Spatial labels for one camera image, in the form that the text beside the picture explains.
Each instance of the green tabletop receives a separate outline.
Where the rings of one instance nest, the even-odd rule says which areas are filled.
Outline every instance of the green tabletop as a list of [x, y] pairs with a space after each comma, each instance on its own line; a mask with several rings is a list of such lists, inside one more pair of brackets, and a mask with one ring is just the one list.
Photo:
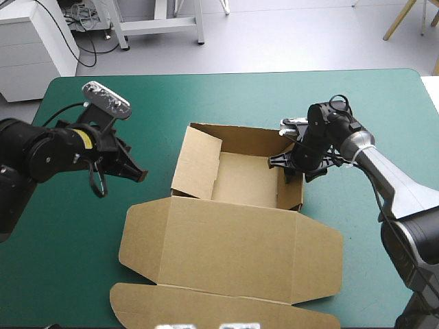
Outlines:
[[[382, 153], [439, 189], [439, 116], [415, 71], [66, 77], [51, 83], [34, 123], [83, 100], [81, 87], [90, 80], [132, 104], [131, 118], [115, 126], [150, 173], [141, 184], [108, 177], [105, 199], [94, 196], [85, 171], [58, 174], [37, 188], [0, 244], [0, 325], [120, 326], [111, 286], [147, 282], [117, 258], [126, 211], [169, 195], [191, 121], [277, 128], [281, 119], [305, 117], [310, 104], [342, 93]], [[62, 118], [75, 120], [79, 112]], [[355, 168], [331, 169], [306, 185], [302, 212], [342, 232], [344, 277], [339, 295], [301, 306], [332, 313], [344, 327], [393, 326], [411, 293], [381, 245], [366, 177]]]

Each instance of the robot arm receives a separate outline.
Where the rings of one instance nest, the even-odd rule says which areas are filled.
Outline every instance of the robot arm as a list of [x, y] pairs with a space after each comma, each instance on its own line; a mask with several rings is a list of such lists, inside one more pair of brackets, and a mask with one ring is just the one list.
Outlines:
[[0, 121], [0, 242], [12, 233], [38, 183], [63, 171], [88, 170], [98, 197], [107, 195], [104, 174], [142, 182], [147, 171], [131, 158], [113, 124], [131, 115], [130, 104], [97, 82], [82, 88], [88, 102], [75, 123], [55, 128]]
[[374, 136], [352, 115], [348, 100], [317, 103], [306, 119], [284, 119], [280, 134], [296, 143], [271, 157], [285, 177], [307, 182], [327, 168], [354, 163], [370, 179], [380, 207], [381, 240], [400, 277], [414, 294], [395, 328], [439, 326], [439, 192], [413, 181], [375, 147]]

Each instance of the white floor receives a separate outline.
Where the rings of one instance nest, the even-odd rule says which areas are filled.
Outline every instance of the white floor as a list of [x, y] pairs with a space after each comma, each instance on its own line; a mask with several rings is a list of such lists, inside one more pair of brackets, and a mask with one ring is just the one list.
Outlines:
[[[411, 68], [430, 75], [439, 55], [439, 28], [429, 22], [437, 12], [427, 7], [427, 32], [420, 35], [422, 1], [414, 6], [389, 41], [383, 41], [404, 0], [230, 0], [225, 16], [219, 0], [203, 0], [206, 44], [195, 32], [130, 37], [131, 50], [99, 56], [94, 68], [77, 75], [238, 73], [339, 69]], [[148, 18], [152, 0], [119, 0], [127, 21]], [[186, 0], [182, 14], [192, 12]], [[94, 33], [97, 48], [111, 48]], [[86, 38], [78, 42], [89, 47]], [[87, 54], [81, 59], [91, 62]], [[0, 119], [29, 121], [38, 102], [7, 104], [0, 99]]]

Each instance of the cardboard box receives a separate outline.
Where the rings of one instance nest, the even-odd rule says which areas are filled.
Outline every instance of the cardboard box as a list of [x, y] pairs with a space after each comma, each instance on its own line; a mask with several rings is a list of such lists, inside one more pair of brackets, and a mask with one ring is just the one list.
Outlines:
[[291, 140], [278, 130], [191, 123], [186, 130], [172, 195], [300, 210], [303, 175], [285, 183], [283, 170], [268, 168], [268, 157], [283, 153]]
[[[226, 323], [240, 311], [234, 322], [253, 316], [264, 329], [340, 327], [332, 315], [290, 306], [336, 294], [342, 278], [341, 234], [298, 212], [176, 196], [135, 205], [119, 261], [157, 283], [112, 289], [112, 308], [128, 329], [219, 328], [220, 317]], [[282, 321], [288, 326], [272, 326]]]
[[126, 328], [340, 328], [332, 315], [291, 306], [335, 295], [342, 281], [341, 234], [286, 210], [303, 204], [303, 177], [285, 184], [268, 169], [268, 156], [291, 146], [276, 130], [187, 128], [173, 196], [127, 213], [119, 261], [157, 285], [112, 288]]

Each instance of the white cabinet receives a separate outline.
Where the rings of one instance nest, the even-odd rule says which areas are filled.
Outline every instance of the white cabinet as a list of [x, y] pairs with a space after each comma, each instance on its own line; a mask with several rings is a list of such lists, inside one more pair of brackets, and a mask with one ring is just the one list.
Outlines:
[[[56, 0], [40, 0], [52, 13], [79, 57]], [[0, 93], [7, 101], [43, 98], [51, 80], [76, 74], [78, 62], [49, 14], [33, 0], [0, 10]]]

